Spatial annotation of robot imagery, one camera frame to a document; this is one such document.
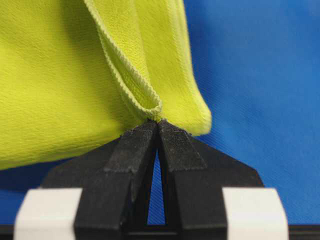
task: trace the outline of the cloth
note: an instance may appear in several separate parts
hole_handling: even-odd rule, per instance
[[[0,169],[81,155],[147,119],[210,131],[182,0],[1,1],[0,30]]]

